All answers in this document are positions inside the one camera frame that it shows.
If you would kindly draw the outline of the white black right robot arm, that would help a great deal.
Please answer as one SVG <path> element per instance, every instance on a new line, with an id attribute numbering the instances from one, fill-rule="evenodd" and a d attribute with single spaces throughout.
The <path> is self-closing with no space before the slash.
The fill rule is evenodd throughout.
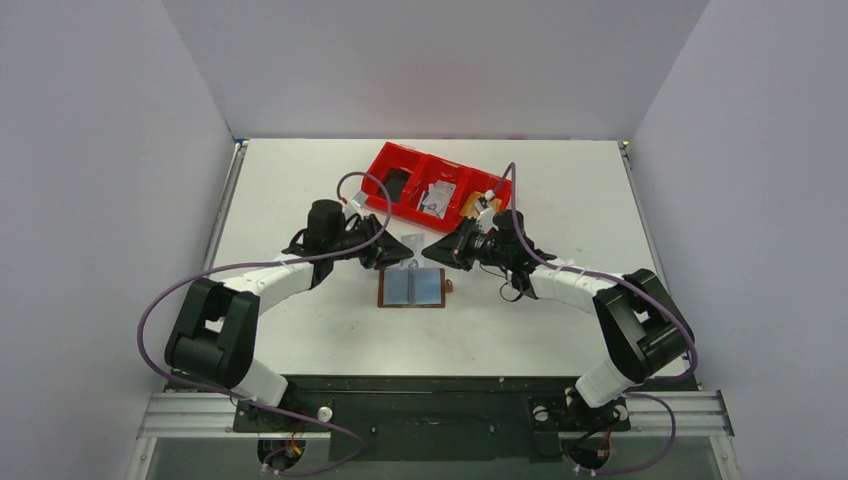
<path id="1" fill-rule="evenodd" d="M 572 424 L 592 425 L 609 402 L 693 353 L 693 332 L 655 272 L 579 268 L 536 248 L 523 226 L 515 210 L 496 214 L 489 230 L 466 218 L 422 254 L 459 270 L 495 267 L 521 296 L 557 301 L 597 319 L 607 354 L 567 390 L 564 413 Z"/>

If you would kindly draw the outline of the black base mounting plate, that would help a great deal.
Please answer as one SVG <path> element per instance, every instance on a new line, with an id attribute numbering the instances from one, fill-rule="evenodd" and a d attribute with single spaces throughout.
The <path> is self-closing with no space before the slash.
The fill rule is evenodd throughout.
<path id="1" fill-rule="evenodd" d="M 635 417 L 623 396 L 589 407 L 573 377 L 300 376 L 291 388 L 273 411 L 229 403 L 229 431 L 258 435 L 274 470 L 310 457 L 553 461 L 587 455 L 595 435 L 628 431 Z"/>

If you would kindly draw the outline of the aluminium front rail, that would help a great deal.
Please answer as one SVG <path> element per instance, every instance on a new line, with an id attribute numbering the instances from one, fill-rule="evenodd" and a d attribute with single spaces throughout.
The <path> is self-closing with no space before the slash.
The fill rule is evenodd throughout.
<path id="1" fill-rule="evenodd" d="M 624 400 L 628 410 L 630 431 L 641 434 L 662 434 L 670 430 L 668 404 L 676 419 L 679 437 L 732 437 L 734 431 L 719 391 L 654 392 L 653 399 L 630 396 Z M 423 410 L 388 407 L 372 410 L 366 415 L 369 427 L 378 424 L 382 417 L 410 420 L 414 425 L 442 424 L 448 420 L 474 420 L 487 426 L 492 424 L 492 414 L 460 412 L 457 409 L 438 410 L 436 404 L 426 401 Z M 202 393 L 154 394 L 148 401 L 139 438 L 245 438 L 280 439 L 291 432 L 273 429 L 250 419 L 246 413 L 221 396 Z"/>

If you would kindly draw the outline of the red three-compartment plastic bin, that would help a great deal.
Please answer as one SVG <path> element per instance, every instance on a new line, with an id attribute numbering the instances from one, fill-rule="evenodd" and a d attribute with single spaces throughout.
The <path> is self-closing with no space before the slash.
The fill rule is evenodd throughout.
<path id="1" fill-rule="evenodd" d="M 511 182 L 396 143 L 384 144 L 362 179 L 365 204 L 391 209 L 394 218 L 441 232 L 452 231 L 477 210 L 473 203 L 489 191 L 501 211 L 511 199 Z"/>

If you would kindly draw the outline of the white grey cards in bin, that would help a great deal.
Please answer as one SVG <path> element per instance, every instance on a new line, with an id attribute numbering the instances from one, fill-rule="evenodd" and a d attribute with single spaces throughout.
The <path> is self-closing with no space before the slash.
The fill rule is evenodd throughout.
<path id="1" fill-rule="evenodd" d="M 431 183 L 419 199 L 418 210 L 424 214 L 443 219 L 456 191 L 456 185 L 444 180 Z"/>

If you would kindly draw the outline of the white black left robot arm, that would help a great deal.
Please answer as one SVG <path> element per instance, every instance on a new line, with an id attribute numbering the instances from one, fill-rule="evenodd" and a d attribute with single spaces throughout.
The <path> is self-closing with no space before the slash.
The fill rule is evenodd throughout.
<path id="1" fill-rule="evenodd" d="M 260 403 L 272 429 L 291 427 L 298 402 L 288 380 L 254 356 L 258 321 L 268 309 L 319 286 L 336 262 L 356 259 L 379 270 L 412 258 L 413 251 L 386 232 L 373 215 L 341 202 L 316 200 L 307 222 L 269 265 L 241 268 L 223 281 L 189 285 L 164 352 L 168 366 Z"/>

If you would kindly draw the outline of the brown leather card holder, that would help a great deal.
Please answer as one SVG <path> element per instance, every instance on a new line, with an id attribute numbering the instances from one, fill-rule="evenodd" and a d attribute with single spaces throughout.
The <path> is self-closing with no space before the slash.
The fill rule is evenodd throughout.
<path id="1" fill-rule="evenodd" d="M 454 290 L 443 268 L 392 268 L 380 272 L 379 308 L 444 308 Z"/>

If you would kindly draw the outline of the yellow card in bin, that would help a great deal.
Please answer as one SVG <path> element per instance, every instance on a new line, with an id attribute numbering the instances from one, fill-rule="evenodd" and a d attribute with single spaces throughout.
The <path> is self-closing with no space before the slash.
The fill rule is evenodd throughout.
<path id="1" fill-rule="evenodd" d="M 467 218 L 478 218 L 488 208 L 488 200 L 484 193 L 472 192 L 463 205 L 460 215 Z"/>

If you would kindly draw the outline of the grey credit card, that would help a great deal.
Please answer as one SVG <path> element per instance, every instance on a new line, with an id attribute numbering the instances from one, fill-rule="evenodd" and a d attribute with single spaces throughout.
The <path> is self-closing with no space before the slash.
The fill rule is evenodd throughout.
<path id="1" fill-rule="evenodd" d="M 426 246 L 425 235 L 423 233 L 406 234 L 401 237 L 401 243 L 412 251 L 413 256 L 402 260 L 399 266 L 402 269 L 424 268 L 425 258 L 422 250 Z"/>

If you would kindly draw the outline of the black card in bin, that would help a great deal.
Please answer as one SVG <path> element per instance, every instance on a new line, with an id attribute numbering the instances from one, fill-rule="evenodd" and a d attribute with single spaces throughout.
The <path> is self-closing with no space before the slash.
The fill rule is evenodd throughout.
<path id="1" fill-rule="evenodd" d="M 392 203 L 398 203 L 401 200 L 403 191 L 411 177 L 411 173 L 398 168 L 389 168 L 383 178 L 385 186 Z"/>

